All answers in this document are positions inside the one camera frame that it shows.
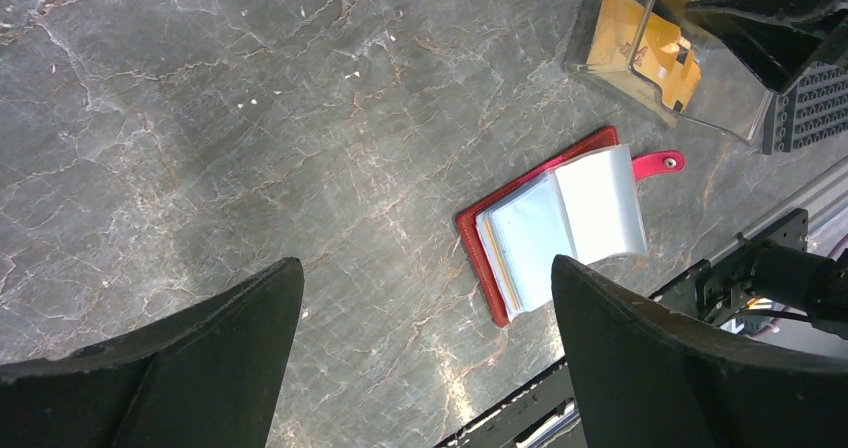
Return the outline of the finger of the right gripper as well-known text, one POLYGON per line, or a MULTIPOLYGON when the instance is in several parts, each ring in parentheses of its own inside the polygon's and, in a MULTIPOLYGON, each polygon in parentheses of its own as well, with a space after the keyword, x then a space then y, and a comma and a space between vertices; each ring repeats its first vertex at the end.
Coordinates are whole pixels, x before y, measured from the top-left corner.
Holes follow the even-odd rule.
POLYGON ((812 64, 847 68, 847 0, 701 0, 684 16, 776 94, 812 64))

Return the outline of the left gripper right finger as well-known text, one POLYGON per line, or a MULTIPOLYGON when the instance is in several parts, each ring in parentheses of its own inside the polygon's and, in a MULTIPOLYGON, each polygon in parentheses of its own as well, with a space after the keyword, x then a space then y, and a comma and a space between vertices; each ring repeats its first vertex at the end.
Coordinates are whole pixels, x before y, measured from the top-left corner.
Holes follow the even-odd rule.
POLYGON ((557 256, 551 290, 591 447, 843 447, 847 363, 740 337, 557 256))

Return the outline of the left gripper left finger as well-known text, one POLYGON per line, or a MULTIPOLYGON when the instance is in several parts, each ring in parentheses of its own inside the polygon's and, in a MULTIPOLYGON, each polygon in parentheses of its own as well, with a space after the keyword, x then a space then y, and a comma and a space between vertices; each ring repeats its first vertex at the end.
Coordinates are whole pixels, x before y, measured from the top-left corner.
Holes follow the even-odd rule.
POLYGON ((5 447, 262 447, 300 317, 284 258, 228 290, 58 359, 1 368, 5 447))

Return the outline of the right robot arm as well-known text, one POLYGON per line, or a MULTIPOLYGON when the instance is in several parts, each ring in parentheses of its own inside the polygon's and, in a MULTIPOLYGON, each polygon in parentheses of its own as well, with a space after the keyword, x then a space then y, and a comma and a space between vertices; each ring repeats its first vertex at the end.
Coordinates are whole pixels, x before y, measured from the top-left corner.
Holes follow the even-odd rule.
MULTIPOLYGON (((792 118, 811 108, 805 73, 847 68, 847 0, 704 0, 686 18, 720 40, 770 91, 790 98, 792 118)), ((719 327, 744 316, 789 318, 847 335, 847 255, 809 252, 809 221, 796 208, 717 262, 700 260, 656 291, 655 301, 719 327)))

